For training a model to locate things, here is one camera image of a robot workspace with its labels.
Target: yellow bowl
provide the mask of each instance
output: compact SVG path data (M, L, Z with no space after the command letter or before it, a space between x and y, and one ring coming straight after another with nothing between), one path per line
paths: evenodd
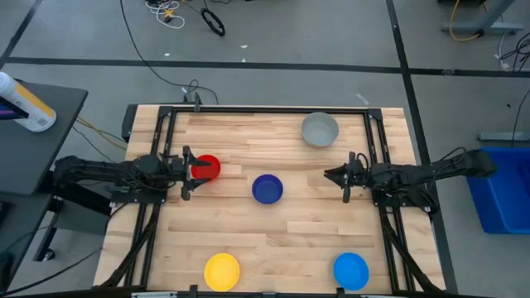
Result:
M239 264L232 255L218 253L206 263L205 280L214 291L229 291L239 280Z

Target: bowl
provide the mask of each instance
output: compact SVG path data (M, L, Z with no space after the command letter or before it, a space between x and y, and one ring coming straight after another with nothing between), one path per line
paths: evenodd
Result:
M282 182L275 175L261 175L252 183L252 194L259 203L274 204L282 197Z
M339 136L339 124L327 113L311 113L301 124L301 135L310 147L327 147Z
M210 178L214 180L221 172L221 163L217 157L212 155L202 155L197 157L200 161L207 161L209 166L191 166L191 174L195 179Z
M368 284L370 270L364 259L353 252L344 252L335 259L333 273L337 283L350 291L359 291Z
M214 291L229 291L239 280L239 263L228 253L218 253L206 263L205 280Z

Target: desk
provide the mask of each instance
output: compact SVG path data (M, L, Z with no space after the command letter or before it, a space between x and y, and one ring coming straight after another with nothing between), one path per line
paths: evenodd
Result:
M57 121L47 131L38 133L13 121L0 122L0 201L11 204L9 213L0 223L0 252L22 235L39 228L48 209L57 211L51 204L52 194L38 192L37 188L88 94L81 89L22 84L57 112ZM29 248L32 236L29 234L10 249L14 258L10 280Z
M127 159L149 153L158 107L138 106ZM381 110L392 162L414 163L403 110ZM187 291L196 284L199 291L209 291L205 264L214 254L228 252L241 266L232 291L334 293L333 261L351 251L362 255L371 271L362 292L389 293L381 225L370 192L353 188L351 202L344 204L340 188L323 176L323 170L345 163L349 151L368 151L364 121L357 115L333 116L340 125L338 139L332 147L313 149L301 139L305 114L178 113L171 154L189 145L196 156L216 155L222 170L190 201L179 198L178 185L170 190L161 208L148 290ZM264 173L284 184L277 204L264 206L252 197L251 184ZM137 210L130 204L109 223L94 284L105 281L128 252ZM443 288L429 218L419 209L402 208L402 219L409 251ZM396 263L404 289L401 262ZM141 268L136 265L136 282Z

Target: white cable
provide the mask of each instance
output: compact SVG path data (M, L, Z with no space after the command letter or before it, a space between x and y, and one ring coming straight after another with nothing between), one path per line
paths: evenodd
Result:
M161 12L161 9L176 10L180 6L180 4L177 1L166 1L166 2L161 3L158 7L150 6L147 3L147 1L145 3L146 3L146 7L149 8L149 11L156 15L157 21L159 23L161 23L162 25L170 27L171 29L181 29L186 24L186 20L184 19L184 17L181 17L181 16L173 16L173 15L169 16L171 19L174 19L174 18L181 19L182 20L182 25L180 25L180 26L169 25L169 24L165 23L163 20L161 20L160 17L159 17L160 15L164 15L164 16L166 15L165 12Z
M504 70L504 71L509 71L509 68L510 68L510 65L508 63L504 63L500 57L503 56L503 53L502 53L502 48L503 48L503 41L504 41L504 37L506 37L506 33L503 34L503 37L501 37L500 39L500 42L499 42L499 47L497 48L497 59L499 59L499 63L500 63L500 68L501 70Z
M171 5L174 2L176 3L176 7L171 7ZM148 1L146 1L145 3L146 3L146 7L149 8L151 13L154 13L154 14L157 14L157 13L158 14L165 14L165 12L157 12L159 7L150 6ZM169 0L165 1L165 2L161 2L160 5L163 6L163 8L165 8L165 9L177 9L180 6L180 4L177 1L169 1Z

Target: yellow cable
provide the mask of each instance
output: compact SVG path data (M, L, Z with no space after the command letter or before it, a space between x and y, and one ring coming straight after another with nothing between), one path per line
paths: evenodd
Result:
M475 35L473 35L472 37L459 38L459 37L456 37L456 36L455 36L455 33L453 32L453 22L455 21L456 10L458 9L458 4L460 4L460 0L456 0L455 7L453 7L453 13L451 13L451 15L450 15L450 23L449 23L449 33L450 33L450 36L451 36L455 41L472 41L472 40L478 38L478 37L479 37L479 34L475 34Z
M127 150L126 147L122 146L121 144L118 144L116 142L114 142L113 140L109 139L107 136L105 136L103 133L101 133L101 131L99 130L99 128L97 128L96 126L94 126L92 123L88 122L87 120L84 120L83 118L81 117L77 117L79 119L80 122L88 125L90 128L94 129L95 132L97 132L102 138L104 138L105 140L107 140L107 142L111 143L112 145L118 147L118 148L121 148L123 150Z

